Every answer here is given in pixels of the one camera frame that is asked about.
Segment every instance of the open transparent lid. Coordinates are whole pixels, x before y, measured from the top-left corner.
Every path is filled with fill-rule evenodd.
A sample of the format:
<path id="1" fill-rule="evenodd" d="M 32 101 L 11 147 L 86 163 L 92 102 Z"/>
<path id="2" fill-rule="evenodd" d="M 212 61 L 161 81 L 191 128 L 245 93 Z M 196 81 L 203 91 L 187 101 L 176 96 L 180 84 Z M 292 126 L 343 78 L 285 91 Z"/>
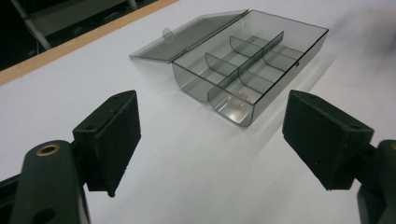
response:
<path id="1" fill-rule="evenodd" d="M 183 53 L 238 21 L 248 10 L 204 15 L 177 28 L 163 30 L 163 37 L 130 55 L 133 58 L 170 63 Z"/>

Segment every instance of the brass screw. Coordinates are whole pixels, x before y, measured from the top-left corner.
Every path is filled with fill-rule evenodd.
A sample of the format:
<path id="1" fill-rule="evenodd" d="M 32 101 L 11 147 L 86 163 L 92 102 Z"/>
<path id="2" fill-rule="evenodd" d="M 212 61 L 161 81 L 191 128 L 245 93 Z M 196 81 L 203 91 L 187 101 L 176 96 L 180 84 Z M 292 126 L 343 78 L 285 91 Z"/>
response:
<path id="1" fill-rule="evenodd" d="M 46 145 L 41 147 L 35 154 L 39 157 L 45 157 L 56 153 L 59 149 L 61 147 L 58 144 Z"/>

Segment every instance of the wooden strip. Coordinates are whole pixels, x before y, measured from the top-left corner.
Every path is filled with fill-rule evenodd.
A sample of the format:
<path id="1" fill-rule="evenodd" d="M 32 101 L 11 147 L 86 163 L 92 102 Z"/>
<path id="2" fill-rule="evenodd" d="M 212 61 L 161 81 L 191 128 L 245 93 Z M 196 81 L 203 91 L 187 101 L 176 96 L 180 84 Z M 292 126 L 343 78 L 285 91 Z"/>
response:
<path id="1" fill-rule="evenodd" d="M 30 73 L 37 68 L 44 66 L 48 63 L 51 63 L 64 55 L 79 49 L 92 41 L 99 39 L 105 35 L 110 34 L 111 32 L 120 29 L 121 27 L 133 22 L 137 21 L 161 8 L 167 7 L 178 0 L 158 0 L 146 7 L 142 7 L 137 11 L 129 13 L 115 21 L 112 21 L 108 24 L 105 24 L 101 27 L 98 27 L 87 34 L 78 36 L 70 41 L 63 43 L 62 45 L 49 49 L 31 59 L 28 59 L 24 62 L 18 63 L 14 66 L 9 67 L 0 72 L 0 86 L 7 84 L 8 82 L 22 77 L 27 73 Z"/>

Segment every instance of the white surface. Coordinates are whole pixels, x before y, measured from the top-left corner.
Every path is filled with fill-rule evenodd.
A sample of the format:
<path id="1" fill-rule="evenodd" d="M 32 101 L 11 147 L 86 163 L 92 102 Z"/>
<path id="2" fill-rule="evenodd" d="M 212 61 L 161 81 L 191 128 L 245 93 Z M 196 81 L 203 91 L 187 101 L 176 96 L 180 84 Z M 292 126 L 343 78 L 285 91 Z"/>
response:
<path id="1" fill-rule="evenodd" d="M 396 138 L 393 0 L 180 0 L 1 87 L 0 179 L 32 147 L 72 141 L 110 95 L 136 90 L 142 139 L 116 198 L 87 193 L 92 223 L 359 223 L 360 184 L 327 192 L 283 140 L 281 109 L 239 128 L 185 94 L 170 65 L 128 58 L 165 27 L 242 8 L 330 28 L 310 92 L 374 128 L 374 146 Z"/>

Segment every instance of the open box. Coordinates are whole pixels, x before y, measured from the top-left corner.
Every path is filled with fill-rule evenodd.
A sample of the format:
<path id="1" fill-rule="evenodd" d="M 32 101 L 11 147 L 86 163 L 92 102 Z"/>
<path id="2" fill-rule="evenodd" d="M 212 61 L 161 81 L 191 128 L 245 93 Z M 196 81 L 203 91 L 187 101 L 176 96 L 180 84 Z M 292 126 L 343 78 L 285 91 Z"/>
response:
<path id="1" fill-rule="evenodd" d="M 178 86 L 249 126 L 320 51 L 328 29 L 256 10 L 199 17 L 130 55 L 172 63 Z"/>

